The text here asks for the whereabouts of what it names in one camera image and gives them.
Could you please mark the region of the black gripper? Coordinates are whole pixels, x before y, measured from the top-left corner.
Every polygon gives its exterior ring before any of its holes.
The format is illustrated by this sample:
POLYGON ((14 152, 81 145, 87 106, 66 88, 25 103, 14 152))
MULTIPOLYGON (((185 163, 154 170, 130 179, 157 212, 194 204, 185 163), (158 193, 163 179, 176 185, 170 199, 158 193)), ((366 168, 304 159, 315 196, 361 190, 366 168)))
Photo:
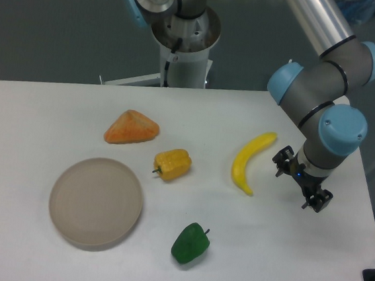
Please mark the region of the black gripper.
POLYGON ((325 178, 311 176, 305 172, 304 164, 299 164, 290 145, 282 148, 272 158, 272 162, 276 165, 277 171, 275 177, 289 175, 302 189, 302 193, 306 199, 302 205, 302 209, 309 207, 316 213, 319 213, 327 207, 333 198, 333 194, 329 190, 319 188, 325 178))

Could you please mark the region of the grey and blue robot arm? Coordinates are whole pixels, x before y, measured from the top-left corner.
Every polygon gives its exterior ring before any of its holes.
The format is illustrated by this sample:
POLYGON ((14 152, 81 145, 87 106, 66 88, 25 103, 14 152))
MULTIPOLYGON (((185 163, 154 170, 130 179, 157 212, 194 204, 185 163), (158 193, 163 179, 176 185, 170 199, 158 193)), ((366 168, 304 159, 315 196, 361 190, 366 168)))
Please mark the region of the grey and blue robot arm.
MULTIPOLYGON (((125 0, 139 26, 150 26, 159 45, 160 85, 204 88, 208 52, 221 24, 207 0, 125 0)), ((334 0, 286 0, 319 56, 304 68, 291 61, 267 83, 277 105, 304 135, 299 151, 281 149, 272 159, 279 174, 300 186, 305 206, 322 211, 332 193, 322 183, 367 134, 363 114, 337 99, 375 80, 375 44, 360 42, 334 0)))

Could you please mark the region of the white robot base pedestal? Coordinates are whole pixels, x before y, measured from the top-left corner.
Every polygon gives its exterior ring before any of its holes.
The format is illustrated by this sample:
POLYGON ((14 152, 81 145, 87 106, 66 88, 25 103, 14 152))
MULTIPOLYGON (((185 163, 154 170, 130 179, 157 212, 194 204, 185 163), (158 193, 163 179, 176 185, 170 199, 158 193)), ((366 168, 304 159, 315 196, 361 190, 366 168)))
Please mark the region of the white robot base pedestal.
POLYGON ((216 12, 206 7, 202 15, 189 20, 173 15, 153 24, 151 31, 159 46, 159 73, 101 84, 204 89, 212 66, 209 53, 221 32, 216 12))

